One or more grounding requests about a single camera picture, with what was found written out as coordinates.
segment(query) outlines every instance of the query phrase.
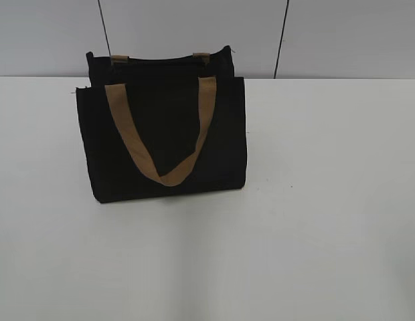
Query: tote bag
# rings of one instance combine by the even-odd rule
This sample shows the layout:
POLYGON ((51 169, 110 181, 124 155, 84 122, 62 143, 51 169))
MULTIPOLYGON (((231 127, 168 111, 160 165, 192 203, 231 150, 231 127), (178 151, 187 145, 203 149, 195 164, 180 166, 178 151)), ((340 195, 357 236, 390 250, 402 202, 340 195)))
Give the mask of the tote bag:
POLYGON ((244 186, 243 78, 139 78, 76 97, 99 202, 244 186))

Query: tan strap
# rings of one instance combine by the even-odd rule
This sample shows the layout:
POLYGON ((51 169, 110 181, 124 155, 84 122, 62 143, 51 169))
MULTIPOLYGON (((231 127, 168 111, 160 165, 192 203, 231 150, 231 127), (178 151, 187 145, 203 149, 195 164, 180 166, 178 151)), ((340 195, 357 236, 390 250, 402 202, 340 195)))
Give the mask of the tan strap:
POLYGON ((193 53, 194 58, 201 58, 205 65, 207 65, 210 61, 210 53, 208 52, 195 52, 193 53))
POLYGON ((113 64, 126 64, 127 62, 129 62, 129 57, 128 56, 120 56, 120 55, 112 55, 111 56, 111 63, 113 64))
POLYGON ((127 100, 126 86, 124 84, 107 85, 105 86, 105 92, 115 126, 140 172, 149 179, 165 186, 172 187, 181 184, 193 171, 195 162, 208 135, 215 109, 216 78, 199 78, 200 132, 194 153, 180 162, 172 171, 161 177, 133 122, 127 100))

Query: bag handle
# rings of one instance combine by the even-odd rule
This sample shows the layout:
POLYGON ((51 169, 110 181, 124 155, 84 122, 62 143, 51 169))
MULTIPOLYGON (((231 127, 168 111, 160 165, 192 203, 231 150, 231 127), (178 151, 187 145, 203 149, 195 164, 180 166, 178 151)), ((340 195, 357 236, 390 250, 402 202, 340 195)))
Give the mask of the bag handle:
POLYGON ((112 55, 111 64, 126 64, 129 62, 128 56, 112 55))
POLYGON ((207 65, 210 61, 210 53, 208 52, 195 52, 193 53, 193 58, 201 58, 204 64, 207 65))
POLYGON ((193 171, 195 162, 205 142, 216 101, 216 77, 199 78, 199 121, 200 131, 195 144, 195 151, 180 162, 166 175, 159 176, 149 151, 143 144, 133 122, 127 100, 125 84, 105 86, 106 97, 115 126, 121 135, 133 162, 147 178, 164 186, 172 187, 181 184, 193 171))

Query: white surface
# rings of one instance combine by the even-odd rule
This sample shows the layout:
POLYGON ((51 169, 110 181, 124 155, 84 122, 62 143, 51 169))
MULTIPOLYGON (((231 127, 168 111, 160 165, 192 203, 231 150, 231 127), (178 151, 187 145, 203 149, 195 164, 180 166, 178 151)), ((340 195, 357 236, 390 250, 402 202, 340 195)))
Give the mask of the white surface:
POLYGON ((284 38, 285 78, 415 78, 415 0, 290 0, 284 38))
POLYGON ((247 80, 242 191, 101 205, 82 78, 0 78, 0 320, 415 321, 415 80, 247 80))
MULTIPOLYGON (((271 78, 284 0, 101 0, 112 54, 157 59, 230 44, 240 75, 271 78)), ((0 76, 85 76, 107 56, 96 0, 0 0, 0 76)))

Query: fabric handle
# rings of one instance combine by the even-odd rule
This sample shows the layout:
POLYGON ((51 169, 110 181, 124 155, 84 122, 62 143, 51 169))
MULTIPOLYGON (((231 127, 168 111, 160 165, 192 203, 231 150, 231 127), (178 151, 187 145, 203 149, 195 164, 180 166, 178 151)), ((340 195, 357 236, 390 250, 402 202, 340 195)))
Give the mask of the fabric handle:
POLYGON ((107 85, 105 86, 105 92, 115 126, 140 172, 147 178, 168 187, 181 184, 193 171, 195 162, 208 135, 215 109, 216 77, 199 78, 198 109, 200 131, 195 144, 195 151, 180 162, 172 171, 163 176, 159 176, 153 159, 143 144, 133 122, 129 101, 127 100, 126 85, 107 85))
POLYGON ((195 52, 193 53, 194 58, 201 58, 204 64, 207 65, 210 61, 210 53, 208 52, 195 52))
POLYGON ((112 55, 111 56, 111 63, 112 64, 126 64, 129 62, 128 56, 120 56, 120 55, 112 55))

